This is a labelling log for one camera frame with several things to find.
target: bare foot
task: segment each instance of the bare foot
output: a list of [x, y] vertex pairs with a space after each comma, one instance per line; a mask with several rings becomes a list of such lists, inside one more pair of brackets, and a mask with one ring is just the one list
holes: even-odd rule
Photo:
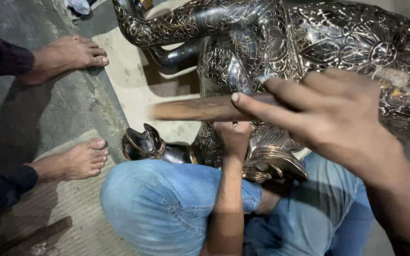
[[95, 138], [25, 165], [36, 170], [39, 182], [85, 179], [101, 173], [108, 155], [105, 145], [104, 139]]
[[60, 37], [33, 52], [32, 69], [19, 76], [27, 84], [40, 84], [49, 78], [72, 69], [108, 65], [104, 49], [79, 35]]

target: metal statue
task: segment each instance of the metal statue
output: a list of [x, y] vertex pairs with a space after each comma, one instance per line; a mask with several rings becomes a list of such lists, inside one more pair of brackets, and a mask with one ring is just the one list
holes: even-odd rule
[[[197, 65], [201, 96], [263, 91], [268, 78], [298, 81], [310, 71], [337, 67], [378, 80], [381, 123], [410, 140], [410, 20], [401, 15], [348, 2], [194, 0], [145, 20], [140, 4], [113, 4], [125, 38], [148, 48], [164, 73]], [[179, 42], [184, 44], [170, 51], [160, 47]], [[191, 146], [165, 143], [149, 125], [145, 130], [128, 129], [128, 159], [221, 166], [222, 142], [210, 123], [202, 124]], [[300, 149], [286, 131], [253, 123], [243, 176], [306, 180], [292, 155]]]

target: wooden stick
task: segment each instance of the wooden stick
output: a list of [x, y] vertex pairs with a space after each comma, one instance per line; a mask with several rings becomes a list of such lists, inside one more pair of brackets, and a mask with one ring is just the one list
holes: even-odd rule
[[71, 216], [67, 216], [51, 225], [37, 229], [28, 236], [18, 237], [0, 245], [0, 254], [16, 246], [23, 247], [23, 251], [29, 250], [32, 246], [42, 241], [46, 241], [50, 237], [68, 229], [69, 227], [72, 227]]
[[[273, 105], [280, 105], [276, 98], [266, 92], [250, 95], [255, 100]], [[194, 120], [194, 121], [256, 121], [256, 117], [236, 108], [231, 95], [163, 102], [153, 105], [151, 115], [159, 120]]]

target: toe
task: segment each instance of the toe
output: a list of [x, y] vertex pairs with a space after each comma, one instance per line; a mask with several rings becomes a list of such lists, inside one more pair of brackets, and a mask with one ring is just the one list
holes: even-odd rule
[[94, 158], [98, 158], [101, 156], [107, 156], [108, 155], [108, 149], [102, 149], [102, 150], [98, 150], [93, 152], [93, 157]]
[[99, 48], [99, 46], [93, 42], [88, 42], [85, 44], [85, 46], [88, 48]]
[[94, 49], [89, 49], [90, 53], [95, 55], [101, 55], [101, 56], [107, 56], [107, 53], [104, 51], [102, 48], [94, 48]]
[[108, 59], [105, 56], [96, 56], [91, 58], [91, 64], [90, 66], [107, 66], [108, 65]]
[[107, 156], [100, 156], [100, 157], [96, 157], [95, 159], [91, 160], [91, 163], [97, 164], [100, 162], [105, 162], [106, 160], [107, 160]]
[[91, 169], [100, 169], [100, 168], [102, 168], [102, 167], [104, 167], [105, 166], [105, 162], [100, 162], [100, 163], [97, 163], [97, 164], [93, 164], [92, 166], [91, 166]]
[[106, 141], [103, 138], [95, 138], [88, 142], [88, 147], [93, 149], [102, 149], [106, 145]]
[[90, 172], [90, 177], [98, 176], [101, 173], [100, 169], [94, 169]]

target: fingernail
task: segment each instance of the fingernail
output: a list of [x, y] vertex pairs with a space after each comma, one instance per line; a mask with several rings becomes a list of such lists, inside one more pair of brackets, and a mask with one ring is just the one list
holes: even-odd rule
[[98, 141], [98, 146], [99, 146], [99, 147], [103, 147], [104, 145], [105, 145], [105, 140], [100, 139], [100, 140]]
[[237, 103], [240, 99], [240, 94], [238, 92], [232, 94], [232, 102]]

